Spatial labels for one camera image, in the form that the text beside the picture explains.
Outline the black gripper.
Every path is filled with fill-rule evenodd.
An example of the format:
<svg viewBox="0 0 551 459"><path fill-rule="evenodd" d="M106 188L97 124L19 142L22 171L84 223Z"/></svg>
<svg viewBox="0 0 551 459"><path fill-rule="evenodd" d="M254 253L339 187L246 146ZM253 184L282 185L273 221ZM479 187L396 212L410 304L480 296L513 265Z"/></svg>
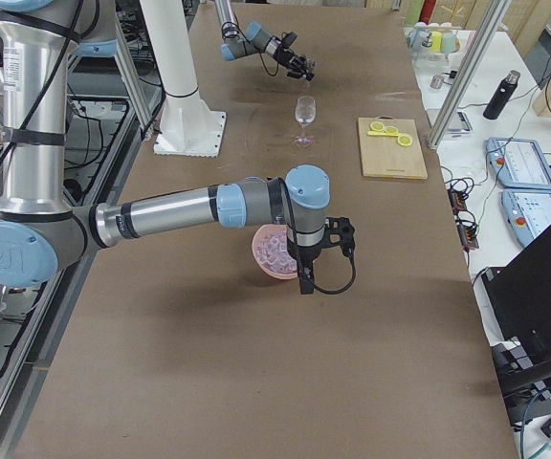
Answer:
<svg viewBox="0 0 551 459"><path fill-rule="evenodd" d="M306 55L296 55L282 43L277 45L273 53L273 59L288 70L288 77L294 79L304 79L305 67L315 66L312 59Z"/></svg>
<svg viewBox="0 0 551 459"><path fill-rule="evenodd" d="M347 258L353 258L356 249L355 228L346 217L327 217L322 237L322 247L331 249L339 247Z"/></svg>

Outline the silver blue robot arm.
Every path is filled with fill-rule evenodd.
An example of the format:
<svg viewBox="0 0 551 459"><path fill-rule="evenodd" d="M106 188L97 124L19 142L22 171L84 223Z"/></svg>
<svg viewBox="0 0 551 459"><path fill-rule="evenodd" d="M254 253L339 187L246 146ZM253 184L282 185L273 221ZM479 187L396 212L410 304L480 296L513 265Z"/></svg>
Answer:
<svg viewBox="0 0 551 459"><path fill-rule="evenodd" d="M314 292L320 252L338 247L352 258L355 250L350 222L327 215L329 179L317 166L297 166L282 178L251 177L122 205L66 203L68 58L113 55L117 30L111 1L0 1L0 284L31 287L122 240L216 222L234 229L285 226L299 287Z"/></svg>
<svg viewBox="0 0 551 459"><path fill-rule="evenodd" d="M223 39L221 55L227 61L249 55L268 55L276 62L274 77L280 67L287 71L287 76L311 81L314 76L315 62L306 55L298 55L292 48L298 35L294 32L275 35L265 29L259 22L252 21L246 31L239 27L231 1L214 2L220 32Z"/></svg>

